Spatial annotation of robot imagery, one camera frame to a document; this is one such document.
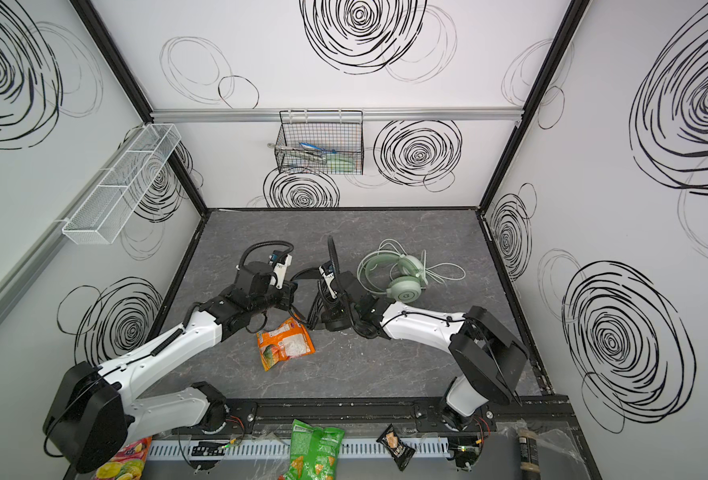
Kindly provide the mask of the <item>mint green headphones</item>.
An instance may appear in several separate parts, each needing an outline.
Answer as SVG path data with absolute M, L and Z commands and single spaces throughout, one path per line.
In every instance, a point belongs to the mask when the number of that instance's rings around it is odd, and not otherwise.
M 426 249 L 412 252 L 393 238 L 382 240 L 356 269 L 356 278 L 368 293 L 405 304 L 418 300 L 431 282 L 444 285 L 466 277 L 462 266 L 452 262 L 430 265 Z

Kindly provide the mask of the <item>black gaming headphones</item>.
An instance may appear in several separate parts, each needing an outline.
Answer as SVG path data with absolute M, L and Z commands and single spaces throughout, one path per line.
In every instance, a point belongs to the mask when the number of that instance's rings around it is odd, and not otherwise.
M 344 295 L 337 291 L 337 269 L 332 261 L 327 261 L 319 267 L 309 267 L 301 270 L 290 278 L 290 282 L 298 286 L 301 280 L 315 280 L 317 293 L 308 314 L 303 314 L 297 307 L 291 305 L 290 314 L 308 330 L 322 327 L 328 331 L 343 331 L 353 327 L 353 315 Z

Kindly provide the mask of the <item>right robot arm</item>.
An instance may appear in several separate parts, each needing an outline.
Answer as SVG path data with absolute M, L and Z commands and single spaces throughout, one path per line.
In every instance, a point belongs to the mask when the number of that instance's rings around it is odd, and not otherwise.
M 334 239 L 327 240 L 330 261 L 320 268 L 320 322 L 329 331 L 353 329 L 366 339 L 412 341 L 450 354 L 461 370 L 440 401 L 445 424 L 467 428 L 489 402 L 508 405 L 529 352 L 488 310 L 473 306 L 462 313 L 417 308 L 368 291 L 340 266 Z

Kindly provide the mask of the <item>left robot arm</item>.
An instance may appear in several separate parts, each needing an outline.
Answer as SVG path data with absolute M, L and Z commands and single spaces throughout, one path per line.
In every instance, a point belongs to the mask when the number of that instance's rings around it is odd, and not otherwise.
M 290 310 L 296 284 L 287 280 L 292 243 L 249 246 L 234 282 L 190 306 L 183 321 L 144 345 L 97 366 L 87 361 L 62 379 L 44 421 L 43 450 L 71 471 L 91 473 L 127 444 L 178 428 L 220 433 L 233 419 L 226 397 L 200 381 L 172 394 L 146 391 L 178 366 L 245 330 L 269 310 Z

